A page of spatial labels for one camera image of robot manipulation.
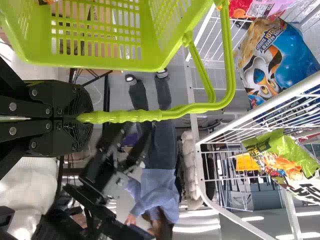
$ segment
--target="lime green shopping basket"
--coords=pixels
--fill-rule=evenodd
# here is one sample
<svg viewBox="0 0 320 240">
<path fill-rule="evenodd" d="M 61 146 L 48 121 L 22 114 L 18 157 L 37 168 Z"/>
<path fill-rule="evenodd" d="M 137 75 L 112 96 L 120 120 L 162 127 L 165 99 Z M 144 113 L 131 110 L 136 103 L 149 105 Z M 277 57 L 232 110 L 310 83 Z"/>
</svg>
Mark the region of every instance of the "lime green shopping basket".
<svg viewBox="0 0 320 240">
<path fill-rule="evenodd" d="M 81 122 L 161 121 L 227 106 L 236 91 L 228 0 L 214 0 L 220 12 L 227 91 L 215 91 L 193 43 L 192 31 L 213 0 L 63 0 L 38 5 L 36 0 L 0 0 L 0 25 L 16 53 L 37 65 L 156 72 L 178 49 L 189 47 L 208 95 L 206 103 L 170 110 L 95 111 Z"/>
</svg>

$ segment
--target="green snack bag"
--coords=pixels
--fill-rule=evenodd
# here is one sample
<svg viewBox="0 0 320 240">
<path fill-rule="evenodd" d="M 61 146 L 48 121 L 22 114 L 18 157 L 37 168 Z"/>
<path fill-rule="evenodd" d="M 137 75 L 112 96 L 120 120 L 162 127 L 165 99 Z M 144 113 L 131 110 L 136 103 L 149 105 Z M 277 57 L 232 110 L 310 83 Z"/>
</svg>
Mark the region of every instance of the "green snack bag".
<svg viewBox="0 0 320 240">
<path fill-rule="evenodd" d="M 242 143 L 276 183 L 302 201 L 320 204 L 320 162 L 283 129 Z"/>
</svg>

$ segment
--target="dark hair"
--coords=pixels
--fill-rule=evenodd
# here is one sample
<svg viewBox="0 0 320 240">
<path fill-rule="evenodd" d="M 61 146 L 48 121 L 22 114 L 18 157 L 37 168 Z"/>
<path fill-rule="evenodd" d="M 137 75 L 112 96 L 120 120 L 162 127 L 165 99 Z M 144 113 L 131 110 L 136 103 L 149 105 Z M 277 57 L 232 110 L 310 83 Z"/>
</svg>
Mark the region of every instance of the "dark hair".
<svg viewBox="0 0 320 240">
<path fill-rule="evenodd" d="M 159 213 L 160 213 L 160 222 L 161 222 L 161 227 L 159 232 L 155 234 L 156 240 L 172 240 L 173 238 L 173 229 L 174 229 L 174 224 L 169 223 L 167 217 L 164 214 L 164 211 L 158 207 Z M 143 214 L 142 218 L 146 220 L 147 222 L 152 224 L 152 221 L 150 219 L 150 216 L 147 214 Z"/>
</svg>

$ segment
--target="chip bag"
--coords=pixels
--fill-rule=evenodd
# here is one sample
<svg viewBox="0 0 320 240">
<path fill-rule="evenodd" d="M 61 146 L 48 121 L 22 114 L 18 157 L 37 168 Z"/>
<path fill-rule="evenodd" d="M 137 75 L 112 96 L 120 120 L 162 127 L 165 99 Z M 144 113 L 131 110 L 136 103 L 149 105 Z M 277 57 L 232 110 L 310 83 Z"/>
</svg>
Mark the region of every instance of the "chip bag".
<svg viewBox="0 0 320 240">
<path fill-rule="evenodd" d="M 234 52 L 234 59 L 251 108 L 263 104 L 320 70 L 320 64 L 305 44 L 299 30 L 280 18 L 275 21 L 262 18 L 255 20 L 238 50 Z M 311 114 L 313 110 L 317 111 L 315 103 L 319 100 L 303 105 L 306 99 L 300 98 L 282 107 L 280 111 L 274 111 L 268 116 L 272 119 L 271 122 L 268 122 L 267 118 L 260 118 L 260 115 L 260 119 L 256 121 L 287 125 L 290 120 L 284 118 L 285 115 L 291 119 L 297 119 L 300 115 L 307 117 L 308 112 Z M 275 121 L 275 115 L 279 116 L 279 121 Z"/>
<path fill-rule="evenodd" d="M 261 170 L 297 199 L 320 204 L 320 162 L 283 129 L 242 142 Z"/>
<path fill-rule="evenodd" d="M 229 0 L 229 16 L 235 19 L 265 18 L 274 21 L 286 9 L 300 2 L 301 0 Z"/>
</svg>

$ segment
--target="person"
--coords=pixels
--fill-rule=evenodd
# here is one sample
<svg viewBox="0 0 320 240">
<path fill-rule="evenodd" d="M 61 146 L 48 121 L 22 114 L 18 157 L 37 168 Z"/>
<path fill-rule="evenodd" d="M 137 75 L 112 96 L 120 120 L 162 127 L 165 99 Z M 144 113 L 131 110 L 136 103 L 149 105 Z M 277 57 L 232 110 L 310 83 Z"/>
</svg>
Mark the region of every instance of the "person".
<svg viewBox="0 0 320 240">
<path fill-rule="evenodd" d="M 125 76 L 129 95 L 135 110 L 149 110 L 146 88 L 134 75 Z M 161 110 L 171 108 L 171 93 L 168 84 L 168 70 L 155 74 L 157 100 Z M 159 122 L 145 121 L 137 124 L 139 135 L 152 131 L 152 143 L 144 160 L 141 183 L 130 178 L 126 190 L 134 198 L 135 205 L 125 224 L 136 225 L 142 216 L 151 224 L 148 232 L 157 240 L 171 240 L 174 224 L 179 219 L 180 194 L 175 185 L 177 162 L 176 128 L 173 120 Z"/>
</svg>

